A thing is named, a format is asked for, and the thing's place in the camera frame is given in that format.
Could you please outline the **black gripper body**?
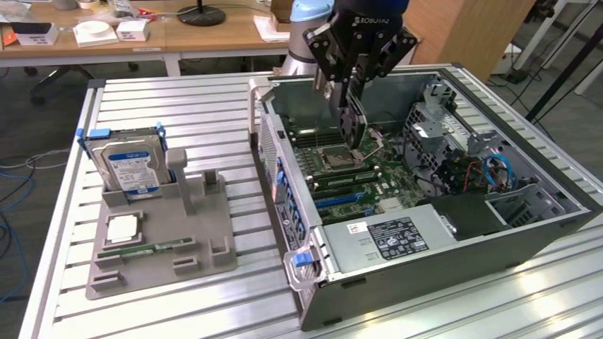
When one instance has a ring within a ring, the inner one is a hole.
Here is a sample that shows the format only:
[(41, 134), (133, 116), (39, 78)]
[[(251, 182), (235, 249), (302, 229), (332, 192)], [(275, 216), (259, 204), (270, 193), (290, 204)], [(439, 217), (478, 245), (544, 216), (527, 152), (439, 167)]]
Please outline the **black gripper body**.
[(408, 1), (336, 1), (328, 23), (352, 67), (359, 49), (376, 32), (396, 34), (403, 26)]

